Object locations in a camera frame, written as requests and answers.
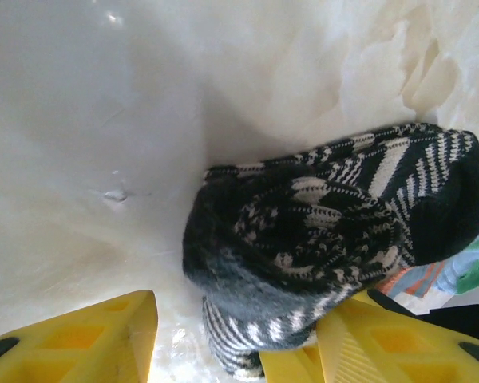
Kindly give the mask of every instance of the patterned knit sock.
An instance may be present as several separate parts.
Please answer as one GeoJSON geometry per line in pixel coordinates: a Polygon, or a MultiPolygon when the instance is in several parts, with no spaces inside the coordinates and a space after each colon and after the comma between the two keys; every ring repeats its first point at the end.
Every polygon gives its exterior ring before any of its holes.
{"type": "Polygon", "coordinates": [[[204,291],[211,351],[244,381],[263,376],[258,351],[300,347],[344,299],[479,233],[479,143],[429,124],[212,168],[205,179],[183,268],[204,291]]]}
{"type": "Polygon", "coordinates": [[[377,286],[392,299],[401,292],[422,298],[431,287],[450,294],[464,294],[479,287],[479,236],[448,259],[403,269],[377,286]]]}

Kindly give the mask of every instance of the yellow plastic block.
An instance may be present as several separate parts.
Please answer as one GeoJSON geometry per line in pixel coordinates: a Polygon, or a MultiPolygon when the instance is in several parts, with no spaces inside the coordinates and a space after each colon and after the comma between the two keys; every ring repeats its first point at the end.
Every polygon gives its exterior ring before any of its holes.
{"type": "Polygon", "coordinates": [[[137,383],[148,380],[157,330],[152,291],[137,291],[0,337],[0,383],[137,383]]]}
{"type": "Polygon", "coordinates": [[[477,339],[374,306],[366,294],[332,310],[316,334],[319,358],[261,353],[267,383],[479,383],[479,362],[458,345],[477,339]]]}

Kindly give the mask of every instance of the sock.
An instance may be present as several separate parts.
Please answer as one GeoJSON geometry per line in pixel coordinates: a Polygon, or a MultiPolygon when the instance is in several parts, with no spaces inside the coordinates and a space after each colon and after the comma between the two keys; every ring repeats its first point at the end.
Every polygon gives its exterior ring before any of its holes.
{"type": "Polygon", "coordinates": [[[438,263],[403,269],[377,286],[392,299],[401,292],[422,298],[431,287],[450,294],[479,287],[479,235],[458,254],[438,263]]]}
{"type": "Polygon", "coordinates": [[[448,258],[479,233],[479,143],[407,124],[210,169],[183,240],[210,350],[234,377],[293,349],[352,294],[448,258]]]}

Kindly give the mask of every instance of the wrinkled white surface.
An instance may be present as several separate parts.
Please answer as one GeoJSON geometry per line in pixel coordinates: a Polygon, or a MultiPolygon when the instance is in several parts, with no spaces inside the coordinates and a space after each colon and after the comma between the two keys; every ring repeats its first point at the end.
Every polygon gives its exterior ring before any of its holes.
{"type": "Polygon", "coordinates": [[[230,381],[180,270],[201,172],[406,120],[479,136],[479,1],[427,4],[0,0],[0,333],[151,289],[152,380],[230,381]]]}

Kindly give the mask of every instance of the orange fabric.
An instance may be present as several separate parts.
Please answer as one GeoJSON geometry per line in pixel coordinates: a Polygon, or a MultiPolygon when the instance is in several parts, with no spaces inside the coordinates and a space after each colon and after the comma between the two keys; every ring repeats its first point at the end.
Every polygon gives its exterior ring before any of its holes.
{"type": "Polygon", "coordinates": [[[436,272],[434,273],[433,281],[428,285],[428,288],[427,288],[427,290],[424,294],[426,294],[430,290],[431,286],[434,284],[434,281],[437,280],[438,275],[440,275],[441,271],[445,267],[445,261],[441,261],[441,262],[437,263],[437,265],[438,265],[438,267],[437,267],[436,272]]]}
{"type": "Polygon", "coordinates": [[[436,266],[436,263],[433,264],[431,267],[429,267],[427,270],[426,270],[426,275],[424,275],[424,278],[418,280],[415,284],[413,284],[412,286],[408,287],[405,292],[407,294],[415,294],[415,292],[421,287],[422,283],[424,283],[424,281],[428,280],[428,278],[430,277],[431,273],[433,273],[434,271],[434,268],[436,266]]]}
{"type": "Polygon", "coordinates": [[[380,283],[378,285],[378,290],[380,290],[383,294],[388,295],[389,291],[392,289],[392,287],[394,287],[398,280],[401,279],[402,276],[411,269],[411,267],[408,267],[407,269],[402,269],[396,275],[390,277],[385,282],[380,283]]]}

